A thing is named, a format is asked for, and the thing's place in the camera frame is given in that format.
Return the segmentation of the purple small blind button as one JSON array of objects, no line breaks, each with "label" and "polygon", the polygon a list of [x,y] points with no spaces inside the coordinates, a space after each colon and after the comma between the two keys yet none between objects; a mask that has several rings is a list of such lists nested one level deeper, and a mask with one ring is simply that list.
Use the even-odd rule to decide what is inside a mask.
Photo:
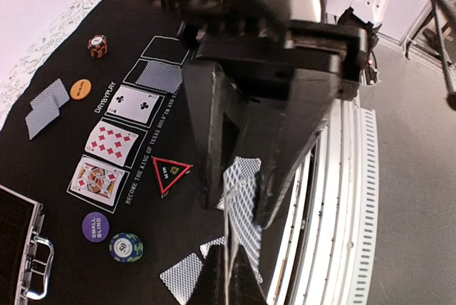
[{"label": "purple small blind button", "polygon": [[108,218],[100,212],[91,212],[82,222],[83,236],[92,243],[104,241],[110,231]]}]

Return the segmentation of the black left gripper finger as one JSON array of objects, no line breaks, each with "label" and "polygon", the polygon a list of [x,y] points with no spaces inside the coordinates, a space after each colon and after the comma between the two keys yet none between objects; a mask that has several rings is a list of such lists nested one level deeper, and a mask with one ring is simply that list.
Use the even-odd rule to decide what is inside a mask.
[{"label": "black left gripper finger", "polygon": [[225,245],[213,246],[188,304],[266,303],[261,284],[252,270],[244,247],[225,237]]}]

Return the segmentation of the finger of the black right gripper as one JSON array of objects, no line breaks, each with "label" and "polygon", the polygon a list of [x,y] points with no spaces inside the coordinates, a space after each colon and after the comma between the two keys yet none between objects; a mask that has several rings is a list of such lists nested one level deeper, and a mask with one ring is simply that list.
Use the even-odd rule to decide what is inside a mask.
[{"label": "finger of the black right gripper", "polygon": [[222,174],[242,136],[246,100],[214,61],[192,61],[184,66],[182,75],[197,151],[199,200],[209,209],[218,203]]},{"label": "finger of the black right gripper", "polygon": [[290,188],[298,166],[316,143],[334,97],[290,100],[280,113],[279,127],[269,160],[261,168],[256,223],[267,229]]}]

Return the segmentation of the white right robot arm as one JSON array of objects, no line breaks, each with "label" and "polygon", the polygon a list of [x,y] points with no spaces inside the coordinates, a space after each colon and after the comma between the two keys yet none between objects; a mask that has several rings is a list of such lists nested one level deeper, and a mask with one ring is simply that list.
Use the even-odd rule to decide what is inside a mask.
[{"label": "white right robot arm", "polygon": [[248,139],[249,104],[272,108],[254,190],[256,220],[270,226],[333,102],[356,96],[390,0],[141,1],[178,13],[195,52],[183,81],[203,207]]}]

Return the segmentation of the orange big blind button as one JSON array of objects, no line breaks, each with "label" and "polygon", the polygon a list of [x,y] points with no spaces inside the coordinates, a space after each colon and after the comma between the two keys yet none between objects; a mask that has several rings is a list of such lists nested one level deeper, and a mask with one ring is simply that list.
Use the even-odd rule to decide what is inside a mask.
[{"label": "orange big blind button", "polygon": [[74,100],[83,100],[92,90],[92,83],[88,79],[80,79],[75,82],[70,90],[70,96]]}]

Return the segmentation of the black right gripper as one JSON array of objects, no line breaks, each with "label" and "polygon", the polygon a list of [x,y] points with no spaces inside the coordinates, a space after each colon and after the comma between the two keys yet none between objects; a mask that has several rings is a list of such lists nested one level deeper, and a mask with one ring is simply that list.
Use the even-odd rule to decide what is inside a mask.
[{"label": "black right gripper", "polygon": [[286,35],[296,36],[317,51],[330,49],[341,54],[337,96],[350,100],[357,95],[359,78],[371,49],[377,44],[377,26],[353,6],[334,25],[307,20],[309,0],[143,0],[159,1],[174,9],[196,29],[213,36],[231,36],[242,47],[256,52],[274,51]]}]

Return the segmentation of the orange black poker chips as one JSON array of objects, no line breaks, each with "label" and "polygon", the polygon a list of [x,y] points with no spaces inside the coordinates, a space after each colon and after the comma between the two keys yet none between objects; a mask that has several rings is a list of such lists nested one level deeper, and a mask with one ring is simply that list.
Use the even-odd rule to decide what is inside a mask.
[{"label": "orange black poker chips", "polygon": [[88,50],[92,58],[102,58],[108,53],[108,41],[104,35],[96,35],[88,41]]}]

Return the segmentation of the red triangle all-in marker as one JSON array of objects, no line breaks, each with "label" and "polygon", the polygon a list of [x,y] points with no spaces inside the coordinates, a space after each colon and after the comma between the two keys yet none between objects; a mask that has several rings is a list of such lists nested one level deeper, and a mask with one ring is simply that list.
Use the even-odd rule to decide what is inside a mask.
[{"label": "red triangle all-in marker", "polygon": [[152,166],[157,178],[161,198],[192,169],[192,165],[160,157],[152,157]]}]

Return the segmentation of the green poker chip pile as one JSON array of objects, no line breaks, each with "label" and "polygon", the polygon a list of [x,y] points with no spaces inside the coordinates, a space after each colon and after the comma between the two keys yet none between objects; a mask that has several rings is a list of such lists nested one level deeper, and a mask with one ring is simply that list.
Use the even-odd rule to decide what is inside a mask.
[{"label": "green poker chip pile", "polygon": [[132,263],[142,258],[144,245],[136,234],[121,232],[111,238],[109,252],[117,262]]}]

